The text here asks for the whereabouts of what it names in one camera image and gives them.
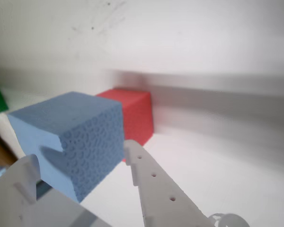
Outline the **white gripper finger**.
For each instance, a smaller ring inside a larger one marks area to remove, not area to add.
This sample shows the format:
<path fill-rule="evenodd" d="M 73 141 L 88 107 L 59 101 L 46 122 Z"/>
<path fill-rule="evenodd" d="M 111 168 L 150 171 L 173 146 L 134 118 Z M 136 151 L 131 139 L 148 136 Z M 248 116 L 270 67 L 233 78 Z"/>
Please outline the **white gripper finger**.
<path fill-rule="evenodd" d="M 22 157 L 0 177 L 0 227 L 28 227 L 30 209 L 36 204 L 36 183 L 40 181 L 36 155 Z"/>
<path fill-rule="evenodd" d="M 211 227 L 213 224 L 138 142 L 124 142 L 126 164 L 138 187 L 146 227 Z"/>

